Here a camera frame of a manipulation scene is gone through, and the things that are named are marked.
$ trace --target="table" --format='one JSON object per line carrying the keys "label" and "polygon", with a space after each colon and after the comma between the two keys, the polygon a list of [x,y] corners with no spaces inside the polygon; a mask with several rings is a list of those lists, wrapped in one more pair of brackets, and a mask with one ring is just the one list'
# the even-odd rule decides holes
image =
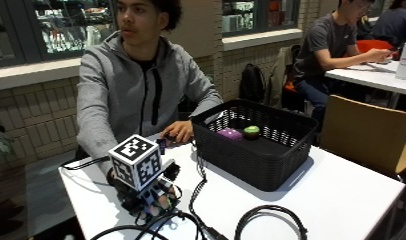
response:
{"label": "table", "polygon": [[[185,144],[165,149],[161,161],[171,158],[181,167],[175,184],[183,190],[183,197],[176,208],[188,212],[191,193],[200,181],[193,147]],[[75,171],[59,168],[59,174],[86,239],[114,226],[134,224],[96,166]],[[308,230],[308,239],[365,239],[394,206],[404,188],[398,181],[316,147],[311,147],[307,161],[273,192],[256,190],[212,164],[207,166],[205,175],[207,183],[193,209],[205,224],[229,240],[241,215],[263,204],[280,205],[297,215]],[[296,232],[291,218],[271,212],[269,216],[257,217],[248,223],[241,239],[267,239],[269,236],[297,239]],[[126,230],[100,239],[134,239],[136,234]],[[195,226],[189,220],[173,218],[160,234],[168,239],[193,239]]]}
{"label": "table", "polygon": [[394,78],[397,65],[397,61],[390,61],[388,64],[354,65],[348,68],[329,70],[324,76],[390,91],[388,107],[394,108],[398,95],[406,94],[406,80]]}

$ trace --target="person in background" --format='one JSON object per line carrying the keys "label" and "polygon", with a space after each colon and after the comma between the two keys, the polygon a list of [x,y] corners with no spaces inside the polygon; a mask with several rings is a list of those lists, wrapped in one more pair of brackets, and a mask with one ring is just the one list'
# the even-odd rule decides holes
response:
{"label": "person in background", "polygon": [[[76,142],[91,158],[132,134],[160,132],[184,143],[189,119],[177,121],[183,95],[197,103],[189,117],[221,103],[212,83],[179,45],[160,36],[179,22],[179,0],[116,0],[119,31],[84,51],[79,67]],[[106,175],[111,163],[99,165]]]}
{"label": "person in background", "polygon": [[377,18],[372,35],[394,47],[406,43],[406,0],[393,0],[389,9]]}
{"label": "person in background", "polygon": [[372,24],[369,23],[369,18],[364,15],[357,21],[357,35],[356,40],[372,40],[374,39],[372,36]]}
{"label": "person in background", "polygon": [[364,101],[364,88],[324,77],[325,71],[362,62],[381,62],[388,50],[370,49],[358,53],[356,22],[374,0],[343,0],[337,10],[319,18],[308,29],[293,64],[293,86],[313,106],[311,117],[321,130],[324,108],[329,94]]}

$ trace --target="purple ball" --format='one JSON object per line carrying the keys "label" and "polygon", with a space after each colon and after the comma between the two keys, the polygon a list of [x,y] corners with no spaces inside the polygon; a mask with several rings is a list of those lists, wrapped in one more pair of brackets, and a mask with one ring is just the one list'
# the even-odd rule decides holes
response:
{"label": "purple ball", "polygon": [[232,128],[224,128],[223,130],[219,130],[216,133],[219,135],[223,135],[225,138],[229,138],[233,141],[240,141],[243,138],[241,133],[239,133]]}

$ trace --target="man's left hand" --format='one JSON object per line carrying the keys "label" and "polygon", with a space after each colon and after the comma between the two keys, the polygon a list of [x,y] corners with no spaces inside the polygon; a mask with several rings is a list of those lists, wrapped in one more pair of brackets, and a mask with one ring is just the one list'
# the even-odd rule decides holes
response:
{"label": "man's left hand", "polygon": [[159,137],[163,138],[165,133],[168,133],[168,136],[175,137],[175,143],[188,142],[192,137],[191,121],[188,120],[173,122],[164,128]]}

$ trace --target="dark hair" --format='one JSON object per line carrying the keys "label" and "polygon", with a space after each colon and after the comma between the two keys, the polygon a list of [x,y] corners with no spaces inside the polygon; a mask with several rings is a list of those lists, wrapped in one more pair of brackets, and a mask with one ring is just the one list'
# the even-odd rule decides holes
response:
{"label": "dark hair", "polygon": [[337,7],[340,7],[343,0],[337,1]]}
{"label": "dark hair", "polygon": [[393,0],[388,9],[396,9],[401,7],[404,0]]}
{"label": "dark hair", "polygon": [[173,30],[180,19],[180,0],[149,0],[153,7],[168,15],[168,23],[163,28],[164,31]]}

